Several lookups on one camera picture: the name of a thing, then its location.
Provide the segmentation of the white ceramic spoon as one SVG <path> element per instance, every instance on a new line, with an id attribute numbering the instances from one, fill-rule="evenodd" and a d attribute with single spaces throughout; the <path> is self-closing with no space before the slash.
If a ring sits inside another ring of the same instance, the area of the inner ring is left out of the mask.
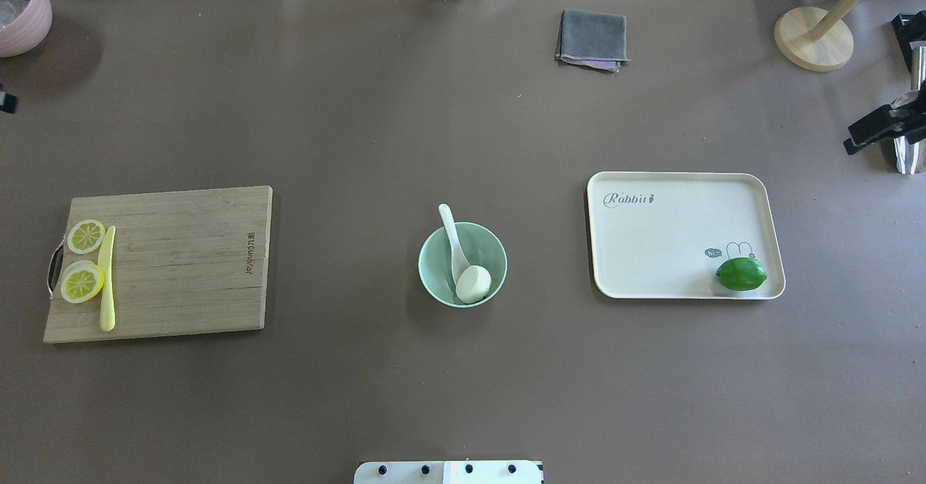
<path id="1" fill-rule="evenodd" d="M 461 247 L 459 232 L 457 232 L 456 229 L 456 221 L 454 220 L 449 204 L 440 204 L 438 206 L 438 213 L 442 219 L 444 232 L 446 233 L 447 239 L 449 239 L 451 273 L 454 286 L 457 286 L 463 273 L 470 267 L 470 262 L 467 260 Z"/>

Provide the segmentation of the mint green bowl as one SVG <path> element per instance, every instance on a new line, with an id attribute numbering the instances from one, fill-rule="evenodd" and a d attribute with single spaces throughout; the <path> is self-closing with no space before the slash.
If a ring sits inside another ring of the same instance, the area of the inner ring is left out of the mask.
<path id="1" fill-rule="evenodd" d="M 462 251 L 471 264 L 486 268 L 490 274 L 490 287 L 480 302 L 467 304 L 460 300 L 454 289 L 450 258 L 449 238 L 440 227 L 424 240 L 417 269 L 421 285 L 437 302 L 452 308 L 473 308 L 493 299 L 507 277 L 507 255 L 499 238 L 488 228 L 472 223 L 456 223 Z"/>

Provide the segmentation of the pink bowl of ice cubes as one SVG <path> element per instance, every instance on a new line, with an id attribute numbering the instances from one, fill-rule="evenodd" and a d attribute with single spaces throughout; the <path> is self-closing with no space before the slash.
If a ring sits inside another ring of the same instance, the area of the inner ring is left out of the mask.
<path id="1" fill-rule="evenodd" d="M 52 25 L 50 0 L 27 0 L 16 16 L 2 20 L 1 58 L 19 56 L 39 46 Z"/>

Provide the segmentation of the cream rabbit print tray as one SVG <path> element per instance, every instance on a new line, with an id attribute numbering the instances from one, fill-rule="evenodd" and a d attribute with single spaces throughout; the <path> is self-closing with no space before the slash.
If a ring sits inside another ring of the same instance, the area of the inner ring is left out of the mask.
<path id="1" fill-rule="evenodd" d="M 765 185 L 745 173 L 602 171 L 586 187 L 592 279 L 615 299 L 771 300 L 785 289 Z M 715 271 L 754 258 L 767 273 L 734 292 Z"/>

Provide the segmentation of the purple folded cloth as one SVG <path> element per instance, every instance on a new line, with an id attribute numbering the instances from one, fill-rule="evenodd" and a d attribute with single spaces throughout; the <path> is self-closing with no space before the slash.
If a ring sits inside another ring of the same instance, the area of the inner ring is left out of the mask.
<path id="1" fill-rule="evenodd" d="M 608 73 L 619 72 L 623 63 L 622 61 L 598 61 L 598 59 L 567 59 L 566 62 L 583 69 Z"/>

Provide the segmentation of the grey folded cloth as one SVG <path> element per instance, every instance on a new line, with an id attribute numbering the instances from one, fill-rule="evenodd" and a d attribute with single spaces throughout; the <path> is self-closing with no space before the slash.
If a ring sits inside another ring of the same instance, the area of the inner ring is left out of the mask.
<path id="1" fill-rule="evenodd" d="M 567 59 L 628 62 L 627 18 L 621 14 L 564 10 L 555 58 L 564 63 L 568 63 Z"/>

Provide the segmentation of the bamboo cutting board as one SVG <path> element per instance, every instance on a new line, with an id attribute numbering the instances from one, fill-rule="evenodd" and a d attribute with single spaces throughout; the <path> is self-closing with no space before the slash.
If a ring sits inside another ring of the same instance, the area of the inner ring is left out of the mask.
<path id="1" fill-rule="evenodd" d="M 273 190 L 268 185 L 73 198 L 66 228 L 116 228 L 115 326 L 100 297 L 55 292 L 46 343 L 251 331 L 265 325 Z"/>

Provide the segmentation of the yellow plastic knife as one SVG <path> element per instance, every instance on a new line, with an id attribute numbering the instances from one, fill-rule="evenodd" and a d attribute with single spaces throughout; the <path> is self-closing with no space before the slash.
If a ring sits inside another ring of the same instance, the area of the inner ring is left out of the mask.
<path id="1" fill-rule="evenodd" d="M 97 255 L 97 266 L 103 272 L 103 286 L 101 287 L 101 306 L 99 315 L 99 327 L 103 332 L 110 332 L 116 325 L 116 311 L 114 302 L 113 289 L 113 270 L 112 260 L 114 253 L 114 241 L 116 236 L 116 227 L 107 228 L 103 242 Z"/>

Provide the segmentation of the single lemon slice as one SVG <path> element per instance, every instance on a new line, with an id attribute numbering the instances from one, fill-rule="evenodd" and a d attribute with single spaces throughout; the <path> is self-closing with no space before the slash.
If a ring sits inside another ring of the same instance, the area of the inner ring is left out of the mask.
<path id="1" fill-rule="evenodd" d="M 65 243 L 70 251 L 78 255 L 89 254 L 97 250 L 106 236 L 106 226 L 96 219 L 78 221 L 70 228 Z"/>

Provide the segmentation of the stacked lemon slices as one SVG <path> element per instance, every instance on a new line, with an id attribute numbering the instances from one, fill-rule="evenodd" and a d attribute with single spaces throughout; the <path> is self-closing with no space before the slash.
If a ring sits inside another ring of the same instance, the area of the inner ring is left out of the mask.
<path id="1" fill-rule="evenodd" d="M 105 271 L 92 260 L 79 260 L 61 273 L 61 296 L 68 303 L 80 304 L 95 297 L 105 286 Z"/>

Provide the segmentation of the wooden mug tree stand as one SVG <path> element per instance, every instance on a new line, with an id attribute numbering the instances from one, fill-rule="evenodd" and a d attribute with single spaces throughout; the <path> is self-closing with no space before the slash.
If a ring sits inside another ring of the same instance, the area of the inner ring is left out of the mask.
<path id="1" fill-rule="evenodd" d="M 773 38 L 778 50 L 807 71 L 832 72 L 849 61 L 854 49 L 844 16 L 860 0 L 839 0 L 830 10 L 794 7 L 778 18 Z"/>

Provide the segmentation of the metal ice scoop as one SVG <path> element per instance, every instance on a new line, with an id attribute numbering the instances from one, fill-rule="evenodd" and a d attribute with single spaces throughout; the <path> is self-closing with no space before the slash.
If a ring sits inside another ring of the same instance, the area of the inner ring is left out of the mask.
<path id="1" fill-rule="evenodd" d="M 894 111 L 905 115 L 903 122 L 906 134 L 894 139 L 896 168 L 900 174 L 913 175 L 924 171 L 924 42 L 912 49 L 912 90 L 900 95 L 893 104 Z"/>

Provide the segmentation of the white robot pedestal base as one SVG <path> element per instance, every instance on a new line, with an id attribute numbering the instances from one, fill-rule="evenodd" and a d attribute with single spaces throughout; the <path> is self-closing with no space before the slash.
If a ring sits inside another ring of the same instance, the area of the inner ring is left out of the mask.
<path id="1" fill-rule="evenodd" d="M 354 483 L 543 483 L 540 461 L 524 459 L 367 462 Z"/>

